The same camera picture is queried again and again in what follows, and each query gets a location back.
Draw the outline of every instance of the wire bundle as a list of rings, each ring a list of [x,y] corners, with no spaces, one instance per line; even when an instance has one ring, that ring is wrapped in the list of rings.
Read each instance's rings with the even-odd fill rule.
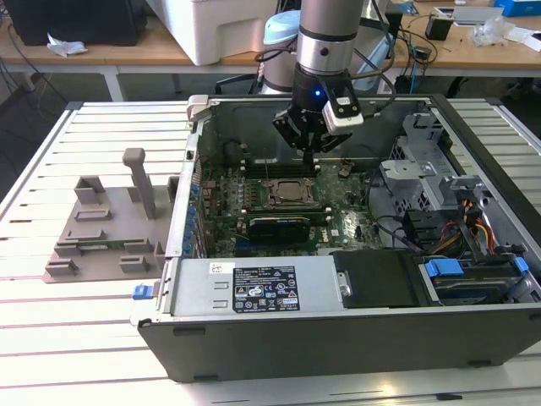
[[[406,67],[402,70],[401,75],[405,76],[407,73],[407,70],[410,68],[410,65],[412,65],[412,70],[410,72],[410,80],[412,81],[412,84],[410,86],[410,94],[411,94],[414,91],[415,77],[417,75],[418,65],[422,66],[422,73],[421,73],[421,79],[422,79],[424,78],[424,74],[426,73],[426,69],[429,67],[429,65],[438,58],[438,47],[432,41],[426,39],[424,36],[421,36],[420,34],[417,34],[415,32],[411,32],[410,30],[404,30],[402,26],[400,27],[400,33],[401,35],[397,36],[397,38],[401,41],[404,41],[407,46],[407,63],[406,63]],[[413,41],[412,41],[414,36],[427,42],[430,45],[430,47],[434,50],[432,54],[433,55],[432,58],[430,58],[428,61],[421,60],[418,58],[418,55],[415,51],[415,46],[413,45]]]

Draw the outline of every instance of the blue tab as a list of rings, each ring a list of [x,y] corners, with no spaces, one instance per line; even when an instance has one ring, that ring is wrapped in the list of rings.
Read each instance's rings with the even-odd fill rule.
[[[518,268],[518,270],[521,272],[523,277],[525,277],[527,275],[527,272],[530,270],[530,267],[527,265],[524,258],[521,258],[520,256],[515,258],[515,265]]]
[[[149,285],[138,285],[134,289],[132,294],[133,300],[147,300],[152,299],[153,287]]]
[[[425,267],[430,277],[461,277],[464,275],[460,262],[452,258],[434,258]]]

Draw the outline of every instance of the power supply label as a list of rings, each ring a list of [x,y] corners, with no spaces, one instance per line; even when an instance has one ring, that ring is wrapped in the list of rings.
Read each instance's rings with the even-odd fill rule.
[[[233,269],[237,313],[301,310],[295,266]]]

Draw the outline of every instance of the black plastic cover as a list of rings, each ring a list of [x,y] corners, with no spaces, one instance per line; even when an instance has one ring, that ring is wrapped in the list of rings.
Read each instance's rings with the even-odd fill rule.
[[[346,274],[347,309],[429,305],[414,255],[402,250],[335,251],[336,272]]]

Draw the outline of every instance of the gray plastic part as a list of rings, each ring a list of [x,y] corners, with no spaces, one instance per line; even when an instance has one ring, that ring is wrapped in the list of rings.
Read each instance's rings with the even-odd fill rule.
[[[111,219],[109,210],[81,210],[75,212],[74,220],[76,222],[102,222]]]
[[[150,243],[149,239],[141,239],[139,243],[126,243],[124,244],[124,248],[130,253],[130,254],[140,254],[142,252],[152,252],[154,247],[152,247],[152,244]]]
[[[93,176],[82,176],[75,185],[75,194],[83,205],[99,204],[98,193],[103,192],[100,179]]]
[[[73,260],[55,260],[49,261],[45,269],[52,276],[62,276],[75,275],[78,268]]]
[[[77,233],[73,231],[68,232],[68,236],[66,237],[67,240],[78,240],[78,241],[88,241],[88,240],[95,240],[95,239],[105,239],[106,235],[103,232],[103,230],[96,230],[95,232],[91,233]]]
[[[139,197],[143,202],[146,217],[151,220],[156,218],[156,204],[154,202],[154,190],[150,178],[145,172],[145,150],[143,148],[127,148],[122,157],[124,165],[132,171],[132,180],[139,191]]]
[[[153,220],[147,219],[142,202],[132,202],[127,188],[104,189],[98,193],[99,205],[82,205],[77,201],[51,261],[72,260],[78,271],[61,273],[52,268],[52,274],[45,272],[43,280],[71,283],[160,278],[172,216],[170,193],[166,186],[154,188],[156,218]],[[81,215],[87,221],[75,219]],[[145,258],[145,270],[130,265],[130,271],[126,272],[119,265],[120,259],[134,255]]]
[[[141,202],[141,195],[139,194],[138,189],[135,186],[132,186],[128,189],[129,198],[132,200],[133,203],[140,203]]]
[[[209,97],[205,95],[192,95],[188,99],[188,120],[193,122],[201,120],[203,117],[210,115]]]
[[[121,256],[118,262],[123,272],[146,272],[149,264],[144,256]]]
[[[77,248],[76,241],[58,241],[54,246],[54,252],[59,257],[81,256],[81,251]]]

